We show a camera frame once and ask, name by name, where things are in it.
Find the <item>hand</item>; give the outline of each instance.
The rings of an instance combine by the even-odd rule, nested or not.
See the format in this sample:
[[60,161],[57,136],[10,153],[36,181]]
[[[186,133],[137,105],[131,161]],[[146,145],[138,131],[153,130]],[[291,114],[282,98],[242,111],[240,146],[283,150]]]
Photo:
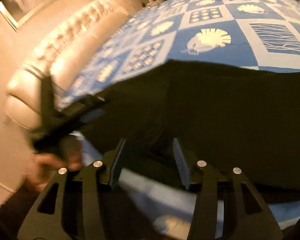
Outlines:
[[65,152],[65,160],[51,153],[32,155],[32,162],[26,169],[26,186],[29,189],[43,191],[53,173],[60,168],[76,171],[83,167],[81,142],[74,136],[68,136],[62,140],[61,145]]

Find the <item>blue and white bedspread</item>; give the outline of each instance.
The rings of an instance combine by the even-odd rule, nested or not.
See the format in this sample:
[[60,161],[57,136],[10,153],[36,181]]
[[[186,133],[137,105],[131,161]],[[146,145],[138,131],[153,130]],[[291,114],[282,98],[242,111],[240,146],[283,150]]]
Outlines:
[[[59,106],[168,59],[274,72],[300,71],[300,3],[168,0],[142,10],[95,53]],[[280,223],[300,216],[300,202],[270,207]]]

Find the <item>wall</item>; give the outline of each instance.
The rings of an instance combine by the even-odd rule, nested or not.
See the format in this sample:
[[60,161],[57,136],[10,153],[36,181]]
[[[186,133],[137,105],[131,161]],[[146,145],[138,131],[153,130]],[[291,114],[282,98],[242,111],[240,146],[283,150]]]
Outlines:
[[[0,182],[15,189],[21,180],[30,150],[15,124],[5,119],[5,86],[26,55],[62,20],[93,0],[56,0],[15,32],[0,13]],[[145,0],[133,0],[141,9]]]

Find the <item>human hand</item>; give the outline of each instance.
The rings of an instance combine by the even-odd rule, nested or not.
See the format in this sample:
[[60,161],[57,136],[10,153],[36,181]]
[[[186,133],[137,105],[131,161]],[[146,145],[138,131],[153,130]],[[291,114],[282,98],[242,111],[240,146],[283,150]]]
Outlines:
[[76,171],[83,167],[82,145],[74,136],[61,141],[65,160],[51,153],[32,154],[31,163],[26,169],[26,186],[28,189],[41,192],[60,168]]

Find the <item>gold frame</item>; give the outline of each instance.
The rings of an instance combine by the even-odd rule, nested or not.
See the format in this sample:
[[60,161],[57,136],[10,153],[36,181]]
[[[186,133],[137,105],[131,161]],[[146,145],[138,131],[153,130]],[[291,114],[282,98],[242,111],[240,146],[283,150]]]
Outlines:
[[6,9],[4,4],[0,2],[0,12],[4,16],[4,18],[7,20],[7,22],[13,27],[13,29],[17,32],[19,28],[27,21],[29,20],[33,15],[35,15],[37,12],[42,10],[44,7],[52,3],[54,0],[45,0],[45,2],[39,4],[37,7],[35,7],[33,10],[28,12],[25,16],[23,16],[19,21],[16,21],[12,15],[9,13],[9,11]]

